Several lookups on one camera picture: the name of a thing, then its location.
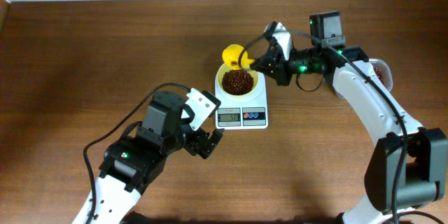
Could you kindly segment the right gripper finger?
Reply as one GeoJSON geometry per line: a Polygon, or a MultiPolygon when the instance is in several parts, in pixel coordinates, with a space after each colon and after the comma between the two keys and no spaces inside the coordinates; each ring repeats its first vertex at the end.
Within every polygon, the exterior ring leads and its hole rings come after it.
{"type": "Polygon", "coordinates": [[[253,63],[250,64],[250,69],[251,70],[257,70],[259,69],[262,65],[268,64],[268,63],[273,63],[275,61],[275,56],[278,53],[278,48],[277,47],[269,47],[267,49],[267,52],[262,55],[261,57],[255,59],[255,61],[253,63]]]}
{"type": "Polygon", "coordinates": [[[260,72],[264,74],[266,77],[270,77],[271,79],[274,79],[276,83],[279,83],[279,75],[277,69],[270,66],[252,66],[251,70],[260,72]]]}

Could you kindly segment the red beans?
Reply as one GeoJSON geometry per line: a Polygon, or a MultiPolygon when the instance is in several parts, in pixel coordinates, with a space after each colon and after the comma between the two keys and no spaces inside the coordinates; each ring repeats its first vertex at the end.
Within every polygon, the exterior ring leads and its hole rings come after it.
{"type": "MultiPolygon", "coordinates": [[[[348,98],[352,98],[352,95],[355,98],[358,95],[361,98],[368,98],[370,95],[373,95],[375,98],[381,95],[385,97],[385,92],[391,90],[390,87],[384,84],[384,80],[378,77],[375,68],[373,68],[371,76],[364,73],[352,73],[352,70],[353,68],[351,66],[348,71],[346,67],[342,67],[341,69],[337,69],[335,73],[325,75],[311,66],[299,65],[295,73],[295,82],[302,91],[305,91],[300,86],[300,76],[303,74],[322,74],[323,80],[328,81],[336,94],[342,91],[342,95],[348,95],[348,98]]],[[[252,77],[251,72],[252,70],[229,70],[223,74],[220,86],[229,95],[247,95],[256,87],[256,81],[252,77]]]]}

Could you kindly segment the yellow plastic measuring scoop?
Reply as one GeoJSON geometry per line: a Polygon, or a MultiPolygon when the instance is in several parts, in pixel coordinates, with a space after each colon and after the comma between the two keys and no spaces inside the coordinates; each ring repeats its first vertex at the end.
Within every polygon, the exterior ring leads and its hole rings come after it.
{"type": "Polygon", "coordinates": [[[249,54],[244,47],[239,44],[231,44],[222,52],[224,63],[232,70],[249,69],[250,65],[255,62],[249,59],[249,54]]]}

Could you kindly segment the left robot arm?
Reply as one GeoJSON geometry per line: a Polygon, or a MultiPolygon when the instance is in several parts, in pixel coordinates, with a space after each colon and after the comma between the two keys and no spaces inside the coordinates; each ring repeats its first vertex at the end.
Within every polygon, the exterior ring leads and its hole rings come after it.
{"type": "Polygon", "coordinates": [[[161,174],[167,158],[181,149],[207,159],[223,136],[202,123],[221,105],[210,92],[191,89],[182,97],[153,94],[142,121],[128,125],[104,153],[98,177],[75,223],[119,223],[161,174]]]}

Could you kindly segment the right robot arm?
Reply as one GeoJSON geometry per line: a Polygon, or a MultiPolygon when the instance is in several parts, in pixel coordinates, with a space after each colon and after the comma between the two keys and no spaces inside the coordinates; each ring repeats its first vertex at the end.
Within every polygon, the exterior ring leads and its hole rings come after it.
{"type": "Polygon", "coordinates": [[[365,195],[337,223],[397,223],[445,195],[447,136],[410,116],[379,79],[358,46],[348,46],[337,11],[309,18],[305,36],[312,46],[297,49],[295,32],[279,22],[266,26],[267,52],[250,68],[287,86],[304,74],[319,74],[344,98],[374,144],[364,176],[365,195]]]}

